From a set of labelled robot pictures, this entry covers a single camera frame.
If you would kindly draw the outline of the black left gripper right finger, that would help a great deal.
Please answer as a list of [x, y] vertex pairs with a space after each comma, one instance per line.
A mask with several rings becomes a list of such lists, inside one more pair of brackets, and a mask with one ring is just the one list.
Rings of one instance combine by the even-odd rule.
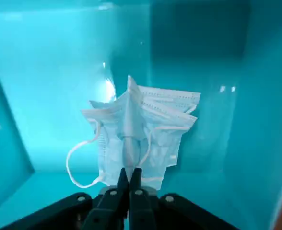
[[188, 199], [141, 185], [141, 168], [135, 168], [129, 183], [129, 228], [131, 230], [236, 230], [237, 228]]

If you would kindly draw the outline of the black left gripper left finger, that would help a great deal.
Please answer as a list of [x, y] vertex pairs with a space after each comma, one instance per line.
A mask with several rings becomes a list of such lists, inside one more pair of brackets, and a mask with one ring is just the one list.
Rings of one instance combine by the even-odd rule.
[[96, 198], [74, 193], [2, 227], [3, 230], [122, 230], [128, 210], [129, 182], [124, 168], [116, 186], [101, 189]]

